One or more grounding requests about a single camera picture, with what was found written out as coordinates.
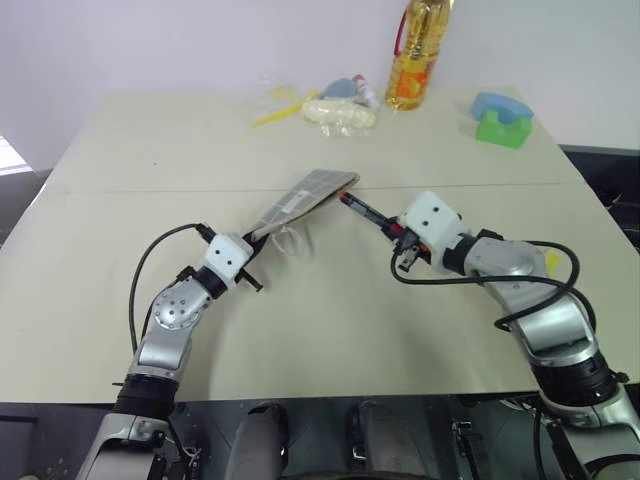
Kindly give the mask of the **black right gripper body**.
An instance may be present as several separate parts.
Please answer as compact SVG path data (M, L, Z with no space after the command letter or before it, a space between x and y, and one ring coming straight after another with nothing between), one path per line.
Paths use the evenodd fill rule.
M397 253L401 265L413 265L418 260L431 264L431 250L415 232L407 228L403 228L399 234Z

